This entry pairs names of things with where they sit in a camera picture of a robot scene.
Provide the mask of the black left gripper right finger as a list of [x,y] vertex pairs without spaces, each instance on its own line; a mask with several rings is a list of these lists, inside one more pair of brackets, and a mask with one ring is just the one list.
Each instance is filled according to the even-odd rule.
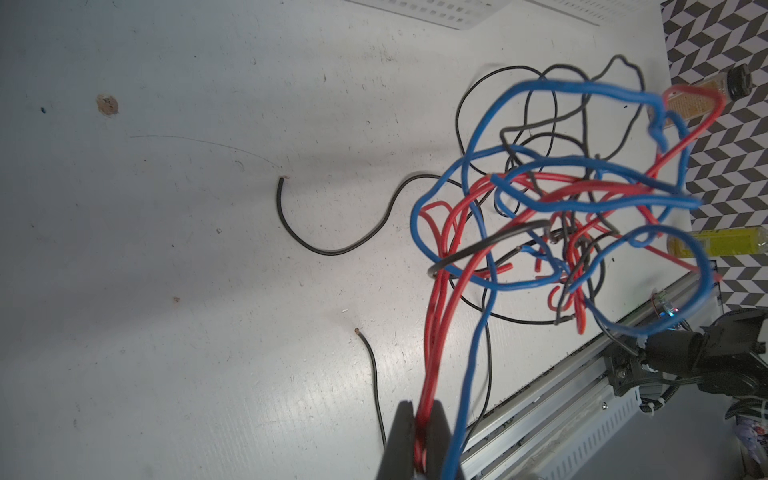
[[442,468],[449,453],[452,431],[445,410],[439,400],[435,400],[430,419],[426,426],[424,470],[428,480],[441,478]]

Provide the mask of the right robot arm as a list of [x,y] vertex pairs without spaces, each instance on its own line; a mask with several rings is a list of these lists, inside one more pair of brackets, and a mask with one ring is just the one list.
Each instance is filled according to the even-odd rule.
[[736,400],[731,418],[767,402],[767,311],[744,308],[723,314],[700,332],[667,330],[631,350],[625,343],[608,347],[603,358],[613,392],[663,386],[657,396],[642,396],[640,411],[653,414],[677,391],[699,391]]

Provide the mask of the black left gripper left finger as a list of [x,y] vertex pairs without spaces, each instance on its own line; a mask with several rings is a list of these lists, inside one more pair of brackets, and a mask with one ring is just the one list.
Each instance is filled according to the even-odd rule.
[[377,480],[411,480],[415,476],[415,416],[413,403],[401,401],[396,409]]

